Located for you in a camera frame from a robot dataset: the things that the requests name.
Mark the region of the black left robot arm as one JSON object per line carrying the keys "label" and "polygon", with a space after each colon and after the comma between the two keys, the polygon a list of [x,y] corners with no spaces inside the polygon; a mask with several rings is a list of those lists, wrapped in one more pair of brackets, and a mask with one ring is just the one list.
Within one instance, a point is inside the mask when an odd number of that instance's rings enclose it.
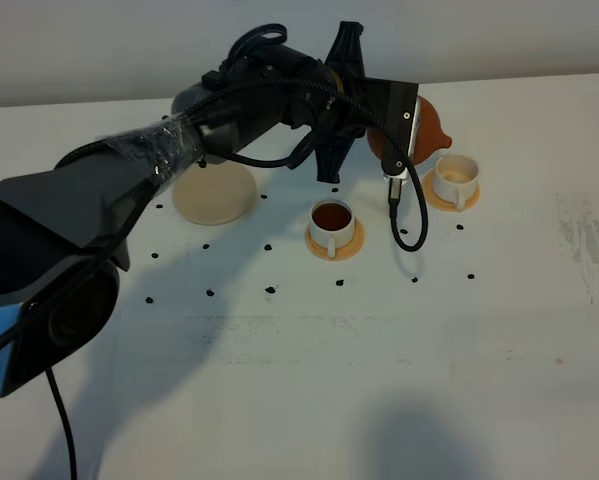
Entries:
{"label": "black left robot arm", "polygon": [[362,130],[349,99],[365,76],[357,22],[339,26],[324,60],[286,45],[280,24],[240,37],[150,126],[79,147],[51,170],[0,181],[0,397],[92,340],[110,318],[127,236],[150,201],[193,164],[244,166],[242,150],[283,124],[309,131],[278,160],[317,160],[336,183]]}

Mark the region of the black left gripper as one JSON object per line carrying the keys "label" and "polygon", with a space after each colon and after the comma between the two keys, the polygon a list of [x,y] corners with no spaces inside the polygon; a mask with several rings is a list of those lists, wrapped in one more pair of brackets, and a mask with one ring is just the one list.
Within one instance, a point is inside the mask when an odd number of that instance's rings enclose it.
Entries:
{"label": "black left gripper", "polygon": [[307,124],[311,132],[299,150],[316,150],[317,180],[339,182],[340,169],[355,139],[373,125],[364,97],[365,68],[360,43],[364,27],[341,21],[325,63],[315,60],[280,81],[282,91],[307,110],[305,118],[288,113],[291,127]]}

